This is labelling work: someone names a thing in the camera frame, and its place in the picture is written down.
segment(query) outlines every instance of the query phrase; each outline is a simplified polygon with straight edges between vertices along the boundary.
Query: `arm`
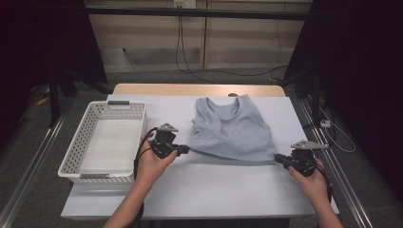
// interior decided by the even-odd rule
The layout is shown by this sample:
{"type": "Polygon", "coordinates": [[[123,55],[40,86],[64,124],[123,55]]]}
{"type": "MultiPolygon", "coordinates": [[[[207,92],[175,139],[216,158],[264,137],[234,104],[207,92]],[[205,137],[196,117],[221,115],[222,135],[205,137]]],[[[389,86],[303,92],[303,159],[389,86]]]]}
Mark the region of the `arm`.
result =
{"type": "MultiPolygon", "coordinates": [[[[150,142],[145,141],[141,151],[145,151],[149,147],[150,142]]],[[[151,187],[163,174],[166,167],[175,160],[176,156],[177,151],[174,151],[162,160],[152,150],[146,151],[140,158],[136,181],[104,227],[125,227],[133,221],[151,187]]]]}
{"type": "MultiPolygon", "coordinates": [[[[321,160],[317,160],[317,163],[323,166],[321,160]]],[[[302,191],[314,207],[319,227],[343,227],[328,200],[326,181],[323,176],[317,170],[307,178],[293,167],[290,167],[289,171],[291,176],[299,182],[302,191]]]]}

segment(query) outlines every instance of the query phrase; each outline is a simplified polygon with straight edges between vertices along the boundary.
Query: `table surface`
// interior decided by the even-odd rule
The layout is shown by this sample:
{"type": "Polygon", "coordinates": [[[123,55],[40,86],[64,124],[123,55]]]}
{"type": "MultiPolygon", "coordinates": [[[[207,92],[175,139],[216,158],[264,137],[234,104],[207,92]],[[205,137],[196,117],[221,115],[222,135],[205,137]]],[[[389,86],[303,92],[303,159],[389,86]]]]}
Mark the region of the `table surface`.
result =
{"type": "MultiPolygon", "coordinates": [[[[180,123],[176,143],[185,143],[186,137],[191,132],[191,124],[188,122],[191,120],[190,116],[194,115],[192,105],[187,104],[194,103],[194,99],[200,96],[211,96],[218,102],[227,102],[229,99],[234,99],[225,98],[229,93],[248,94],[256,102],[261,115],[269,115],[269,119],[265,121],[270,122],[268,124],[274,132],[273,139],[279,153],[284,151],[288,153],[291,143],[305,138],[291,102],[285,97],[282,88],[276,85],[122,84],[115,87],[114,94],[109,95],[108,99],[130,99],[150,103],[147,108],[149,120],[147,125],[172,118],[171,123],[180,123]],[[183,110],[167,109],[172,101],[181,103],[184,106],[183,110]],[[157,115],[162,110],[166,110],[163,118],[157,115]],[[273,117],[283,118],[283,116],[287,120],[273,120],[273,117]]],[[[123,199],[127,190],[128,186],[124,185],[94,188],[74,184],[62,217],[70,219],[107,217],[107,214],[111,214],[113,208],[123,199]],[[88,195],[94,192],[103,194],[99,197],[88,195]]],[[[144,203],[145,219],[275,218],[314,213],[297,183],[280,165],[244,166],[239,163],[234,165],[228,161],[206,158],[197,153],[189,153],[175,160],[157,181],[144,203]],[[169,195],[170,199],[162,198],[164,195],[169,195]]]]}
{"type": "Polygon", "coordinates": [[[177,96],[228,96],[285,97],[278,85],[195,85],[195,84],[118,84],[113,94],[177,95],[177,96]]]}

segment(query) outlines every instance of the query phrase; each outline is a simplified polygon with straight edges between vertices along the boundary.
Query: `wall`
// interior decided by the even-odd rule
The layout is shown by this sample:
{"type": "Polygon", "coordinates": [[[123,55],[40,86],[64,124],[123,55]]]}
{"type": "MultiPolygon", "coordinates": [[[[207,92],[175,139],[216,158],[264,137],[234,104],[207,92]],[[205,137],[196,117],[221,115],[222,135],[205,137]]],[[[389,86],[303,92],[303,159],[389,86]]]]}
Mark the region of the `wall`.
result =
{"type": "MultiPolygon", "coordinates": [[[[87,0],[87,5],[173,8],[173,1],[87,0]]],[[[197,1],[197,9],[308,12],[310,0],[197,1]]],[[[178,17],[90,15],[106,71],[176,69],[178,17]]],[[[183,45],[191,68],[288,65],[303,26],[299,21],[183,18],[183,45]]],[[[178,62],[185,68],[179,46],[178,62]]]]}

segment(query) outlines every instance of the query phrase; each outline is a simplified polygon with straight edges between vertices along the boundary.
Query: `fabric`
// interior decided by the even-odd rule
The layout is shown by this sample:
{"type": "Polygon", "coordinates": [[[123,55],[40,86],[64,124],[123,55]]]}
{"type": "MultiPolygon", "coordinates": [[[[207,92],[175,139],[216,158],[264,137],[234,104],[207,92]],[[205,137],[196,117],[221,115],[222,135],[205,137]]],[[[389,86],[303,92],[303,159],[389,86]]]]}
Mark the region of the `fabric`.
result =
{"type": "Polygon", "coordinates": [[[277,153],[269,125],[248,95],[232,104],[217,105],[209,98],[196,101],[192,120],[196,134],[187,144],[193,151],[213,157],[271,162],[277,153]]]}

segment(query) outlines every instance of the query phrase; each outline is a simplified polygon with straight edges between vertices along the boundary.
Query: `white tabletop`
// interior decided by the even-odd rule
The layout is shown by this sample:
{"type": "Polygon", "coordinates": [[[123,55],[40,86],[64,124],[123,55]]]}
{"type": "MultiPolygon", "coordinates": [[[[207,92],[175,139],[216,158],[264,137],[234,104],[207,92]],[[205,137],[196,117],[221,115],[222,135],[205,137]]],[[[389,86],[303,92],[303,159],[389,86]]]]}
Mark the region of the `white tabletop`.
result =
{"type": "MultiPolygon", "coordinates": [[[[170,123],[179,128],[174,143],[186,144],[193,134],[199,96],[109,95],[109,101],[146,103],[147,129],[170,123]]],[[[218,105],[235,98],[210,97],[218,105]]],[[[287,97],[251,97],[272,130],[278,153],[306,140],[287,97]]],[[[109,217],[129,185],[74,184],[62,217],[109,217]]],[[[224,161],[192,151],[178,157],[155,183],[144,201],[144,219],[280,218],[312,215],[314,210],[297,182],[277,163],[224,161]]]]}

